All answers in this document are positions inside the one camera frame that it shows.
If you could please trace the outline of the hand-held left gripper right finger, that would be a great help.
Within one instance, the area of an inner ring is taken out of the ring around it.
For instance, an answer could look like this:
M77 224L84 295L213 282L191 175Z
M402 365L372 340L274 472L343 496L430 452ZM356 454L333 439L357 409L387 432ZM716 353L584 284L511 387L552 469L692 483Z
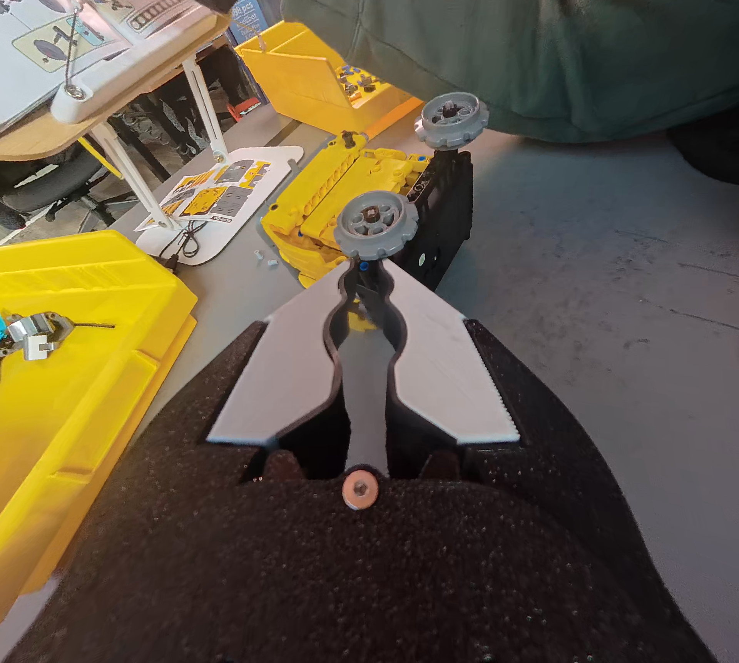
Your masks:
M520 431L471 333L471 321L392 261L378 263L387 371L386 461L418 477L438 451L518 445Z

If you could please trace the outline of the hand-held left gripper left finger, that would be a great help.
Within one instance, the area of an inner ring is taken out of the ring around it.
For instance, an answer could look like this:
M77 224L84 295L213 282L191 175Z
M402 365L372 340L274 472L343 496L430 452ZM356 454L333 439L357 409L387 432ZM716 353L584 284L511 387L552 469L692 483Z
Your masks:
M263 322L208 433L211 444L292 454L304 476L337 478L350 440L338 348L349 333L356 263L345 261Z

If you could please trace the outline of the grey lego wheel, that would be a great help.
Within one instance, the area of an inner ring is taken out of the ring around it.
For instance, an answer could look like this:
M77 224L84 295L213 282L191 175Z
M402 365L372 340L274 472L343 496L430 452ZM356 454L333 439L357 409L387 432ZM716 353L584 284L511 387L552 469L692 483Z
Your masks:
M398 193L365 192L340 212L335 241L349 258L379 261L400 252L418 230L415 205Z
M474 94L442 94L423 106L415 121L415 134L433 150L457 150L487 128L489 116L486 104Z

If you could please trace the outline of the yellow lego vehicle model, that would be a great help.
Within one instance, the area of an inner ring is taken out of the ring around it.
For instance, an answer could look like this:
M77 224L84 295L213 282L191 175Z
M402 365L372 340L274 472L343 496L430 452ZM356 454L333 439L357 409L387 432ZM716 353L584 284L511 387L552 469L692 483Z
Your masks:
M363 136L344 132L268 206L262 227L307 289L346 260L334 237L342 209L365 192L397 193L417 208L418 229L392 261L434 291L470 238L473 181L467 151L369 149Z

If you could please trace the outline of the person's right forearm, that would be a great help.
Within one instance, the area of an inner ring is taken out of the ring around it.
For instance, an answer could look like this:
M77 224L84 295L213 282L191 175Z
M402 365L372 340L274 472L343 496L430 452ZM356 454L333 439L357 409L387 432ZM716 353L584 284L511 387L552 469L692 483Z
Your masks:
M349 64L490 129L587 143L737 106L737 0L282 0Z

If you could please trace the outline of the blue lego set box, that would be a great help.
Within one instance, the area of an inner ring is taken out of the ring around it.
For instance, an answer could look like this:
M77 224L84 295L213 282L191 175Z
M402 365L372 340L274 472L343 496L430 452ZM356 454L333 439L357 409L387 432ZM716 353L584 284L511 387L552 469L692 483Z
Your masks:
M233 48L256 40L257 48L267 50L262 33L282 20L281 0L237 0L231 9L226 37Z

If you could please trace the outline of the lego instruction booklet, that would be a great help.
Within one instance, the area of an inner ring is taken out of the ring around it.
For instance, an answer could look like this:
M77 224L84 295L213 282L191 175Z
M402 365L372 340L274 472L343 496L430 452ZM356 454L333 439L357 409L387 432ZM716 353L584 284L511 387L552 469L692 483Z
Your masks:
M193 0L1 0L1 127L97 114L217 21Z

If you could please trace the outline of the heap of mixed lego parts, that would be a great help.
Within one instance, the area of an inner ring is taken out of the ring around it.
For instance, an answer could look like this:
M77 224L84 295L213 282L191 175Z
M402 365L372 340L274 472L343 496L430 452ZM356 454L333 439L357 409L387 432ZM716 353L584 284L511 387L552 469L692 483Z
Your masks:
M382 90L386 83L363 70L351 65L336 68L335 74L349 102L356 104Z

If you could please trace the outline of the lego sticker sheet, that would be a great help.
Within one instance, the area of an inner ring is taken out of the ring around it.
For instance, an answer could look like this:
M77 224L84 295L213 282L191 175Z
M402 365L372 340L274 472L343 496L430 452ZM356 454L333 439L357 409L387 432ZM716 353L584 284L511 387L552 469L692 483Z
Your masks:
M280 183L279 168L264 159L240 159L187 175L161 200L174 219L229 224L261 204Z

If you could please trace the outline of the yellow storage bin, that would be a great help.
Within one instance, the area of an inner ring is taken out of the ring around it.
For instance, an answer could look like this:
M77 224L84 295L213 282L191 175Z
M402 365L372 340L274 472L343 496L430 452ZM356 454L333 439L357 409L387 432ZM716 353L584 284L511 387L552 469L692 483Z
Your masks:
M349 102L335 70L351 64L302 24L278 22L262 36L265 52L257 48L256 40L235 51L278 114L330 135L352 131L373 139L422 105L420 99L387 82L376 94L356 104ZM374 71L357 68L380 79Z
M53 574L192 334L197 297L107 230L3 246L10 317L75 327L45 360L2 355L1 614Z

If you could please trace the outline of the black office chair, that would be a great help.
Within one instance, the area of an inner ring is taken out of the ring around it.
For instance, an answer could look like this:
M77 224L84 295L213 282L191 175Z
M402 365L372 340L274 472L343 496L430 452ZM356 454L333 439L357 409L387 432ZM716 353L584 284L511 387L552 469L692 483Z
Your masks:
M127 192L97 200L91 191L108 169L79 143L40 160L1 162L1 225L11 231L23 230L28 216L48 207L49 222L65 206L78 204L87 210L79 232L92 231L97 222L106 227L115 223L112 210L132 208L135 198Z

